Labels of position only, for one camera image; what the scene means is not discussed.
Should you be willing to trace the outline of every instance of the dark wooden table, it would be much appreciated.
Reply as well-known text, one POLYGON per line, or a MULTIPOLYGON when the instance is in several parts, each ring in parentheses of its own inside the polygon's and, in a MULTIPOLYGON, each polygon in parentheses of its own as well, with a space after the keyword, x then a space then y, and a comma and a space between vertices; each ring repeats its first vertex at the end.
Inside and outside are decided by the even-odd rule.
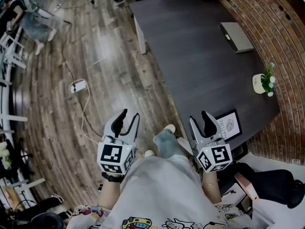
POLYGON ((236 148, 278 113, 277 98, 256 94, 254 74, 264 64, 256 51, 235 54, 220 22, 235 22, 216 0, 143 0, 131 9, 173 96, 189 141, 189 117, 202 123, 201 111, 219 116, 237 110, 242 134, 236 148))

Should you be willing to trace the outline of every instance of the picture frame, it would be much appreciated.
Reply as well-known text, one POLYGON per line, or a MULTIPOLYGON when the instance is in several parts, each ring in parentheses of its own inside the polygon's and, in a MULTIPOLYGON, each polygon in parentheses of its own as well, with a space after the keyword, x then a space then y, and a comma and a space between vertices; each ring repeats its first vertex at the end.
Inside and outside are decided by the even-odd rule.
POLYGON ((229 141, 242 134, 237 110, 233 109, 225 114, 216 117, 225 141, 229 141))

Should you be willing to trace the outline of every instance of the white pot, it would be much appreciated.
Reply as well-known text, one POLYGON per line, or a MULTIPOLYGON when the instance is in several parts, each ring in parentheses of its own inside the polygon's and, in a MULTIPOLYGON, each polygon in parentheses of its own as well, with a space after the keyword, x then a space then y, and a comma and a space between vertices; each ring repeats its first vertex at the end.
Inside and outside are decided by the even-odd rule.
POLYGON ((256 74, 252 78, 253 89, 257 94, 263 94, 266 92, 262 86, 262 81, 261 81, 262 75, 264 74, 256 74))

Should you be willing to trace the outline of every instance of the small potted plant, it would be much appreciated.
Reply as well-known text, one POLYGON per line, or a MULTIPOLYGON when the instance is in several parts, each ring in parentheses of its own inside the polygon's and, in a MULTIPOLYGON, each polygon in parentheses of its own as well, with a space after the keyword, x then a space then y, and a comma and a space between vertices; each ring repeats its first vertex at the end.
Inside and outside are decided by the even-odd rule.
POLYGON ((258 94, 267 93, 269 97, 273 96, 273 87, 275 83, 275 77, 272 76, 274 63, 266 66, 263 74, 256 74, 252 78, 252 84, 254 91, 258 94))

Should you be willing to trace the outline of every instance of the white cable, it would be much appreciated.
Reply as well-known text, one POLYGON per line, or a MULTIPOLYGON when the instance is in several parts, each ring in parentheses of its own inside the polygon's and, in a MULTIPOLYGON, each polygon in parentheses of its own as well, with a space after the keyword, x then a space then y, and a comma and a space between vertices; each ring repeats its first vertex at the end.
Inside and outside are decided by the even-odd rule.
POLYGON ((89 85, 88 85, 87 81, 86 81, 85 79, 78 79, 78 80, 76 80, 76 81, 74 81, 74 82, 72 82, 72 83, 70 84, 69 89, 71 88, 71 86, 72 86, 73 84, 76 84, 77 82, 81 82, 81 81, 85 81, 86 86, 87 86, 87 89, 88 89, 88 94, 89 94, 89 96, 88 96, 88 98, 87 98, 87 102, 86 102, 86 104, 85 104, 85 106, 84 106, 84 109, 82 110, 82 116, 81 116, 81 133, 82 133, 86 138, 88 138, 89 140, 91 140, 91 141, 95 142, 97 145, 99 145, 99 143, 98 143, 97 141, 95 141, 95 140, 91 139, 90 137, 88 137, 88 136, 84 133, 84 131, 83 131, 85 110, 86 110, 86 107, 87 107, 88 102, 89 102, 90 97, 91 97, 90 88, 89 88, 89 85))

